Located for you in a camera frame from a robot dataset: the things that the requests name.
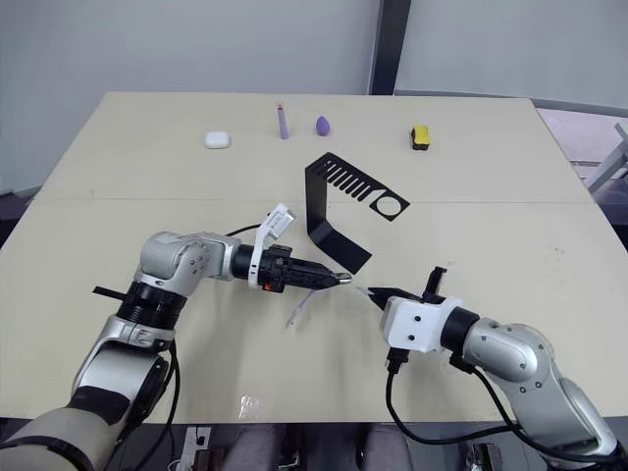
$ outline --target white wall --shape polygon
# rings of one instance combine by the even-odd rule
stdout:
[[[379,0],[0,0],[0,166],[42,184],[109,90],[365,93]]]
[[[628,1],[413,0],[395,88],[628,111]]]

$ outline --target black strap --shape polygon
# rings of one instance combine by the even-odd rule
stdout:
[[[20,445],[42,445],[46,446],[50,451],[63,456],[70,461],[78,471],[94,471],[87,455],[76,446],[69,444],[60,439],[52,437],[31,436],[21,437],[19,439],[10,440],[0,445],[0,449],[13,448]]]

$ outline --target black bent sheet metal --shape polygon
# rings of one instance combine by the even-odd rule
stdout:
[[[394,220],[409,206],[405,199],[391,191],[364,172],[343,161],[339,156],[328,152],[305,168],[305,204],[307,212],[307,233],[312,241],[355,275],[371,258],[371,254],[357,243],[336,231],[327,221],[327,184],[363,201],[373,191],[383,190],[370,204],[370,208],[389,221]],[[377,203],[384,197],[394,198],[399,203],[396,214],[384,214]]]

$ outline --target black cable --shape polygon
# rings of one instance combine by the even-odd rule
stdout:
[[[181,391],[181,369],[179,367],[179,359],[177,358],[177,345],[175,344],[174,340],[170,344],[170,355],[172,357],[171,358],[172,367],[168,371],[168,376],[166,377],[165,385],[168,386],[168,383],[170,382],[171,378],[173,377],[173,373],[174,373],[174,376],[175,376],[175,394],[173,395],[173,403],[172,403],[172,405],[170,407],[170,413],[168,414],[168,420],[166,421],[166,425],[164,426],[163,430],[161,431],[161,434],[159,434],[159,437],[157,438],[157,440],[155,441],[153,446],[150,448],[150,450],[148,450],[146,452],[146,454],[141,459],[141,461],[139,461],[139,463],[137,463],[137,465],[133,468],[133,471],[139,471],[140,469],[142,469],[146,465],[146,463],[148,463],[148,460],[152,457],[153,454],[155,454],[155,451],[157,450],[157,448],[159,447],[161,442],[164,441],[164,438],[168,434],[168,431],[170,430],[170,428],[171,428],[171,426],[173,424],[173,419],[175,418],[175,412],[177,411],[177,402],[179,401],[179,393]]]
[[[252,226],[246,226],[245,228],[238,229],[237,231],[233,231],[232,233],[226,234],[227,237],[233,237],[238,235],[239,233],[243,233],[244,231],[250,231],[251,229],[257,229],[261,226],[261,224],[253,224]]]
[[[412,439],[415,442],[423,445],[453,445],[458,444],[460,442],[467,442],[469,440],[481,439],[482,437],[488,437],[490,435],[503,434],[504,432],[510,432],[511,428],[509,426],[500,426],[500,427],[492,427],[491,429],[479,430],[478,432],[473,432],[471,434],[463,435],[460,437],[452,437],[450,439],[425,439],[423,437],[419,437],[411,432],[399,416],[396,415],[396,411],[393,407],[393,379],[394,372],[390,371],[388,379],[386,380],[386,408],[389,410],[392,419],[394,420],[397,427],[403,432],[407,437]]]
[[[542,454],[546,454],[547,456],[551,456],[558,459],[563,459],[565,461],[575,461],[577,463],[609,464],[609,463],[616,463],[617,461],[621,459],[621,456],[605,456],[605,455],[599,455],[599,454],[589,454],[589,455],[573,454],[573,453],[568,453],[565,451],[560,451],[559,449],[556,449],[556,448],[548,448],[547,446],[543,446],[535,442],[534,440],[530,439],[526,434],[521,432],[521,430],[517,428],[515,424],[512,422],[507,412],[505,411],[503,404],[499,400],[499,397],[497,397],[497,394],[495,390],[493,389],[493,386],[491,385],[491,383],[489,383],[489,380],[487,380],[487,377],[484,376],[484,374],[482,374],[482,372],[479,371],[477,368],[474,368],[471,371],[471,373],[477,376],[482,382],[482,384],[484,385],[484,387],[487,389],[487,391],[489,392],[489,395],[491,396],[491,399],[493,400],[497,410],[499,411],[499,414],[501,415],[501,418],[508,425],[508,427],[511,428],[512,433],[527,446],[530,446],[536,451],[539,451]]]

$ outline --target purple marker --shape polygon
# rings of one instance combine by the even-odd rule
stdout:
[[[290,137],[290,133],[288,132],[288,124],[286,123],[284,103],[277,104],[277,115],[279,116],[279,135],[282,139],[288,139]]]

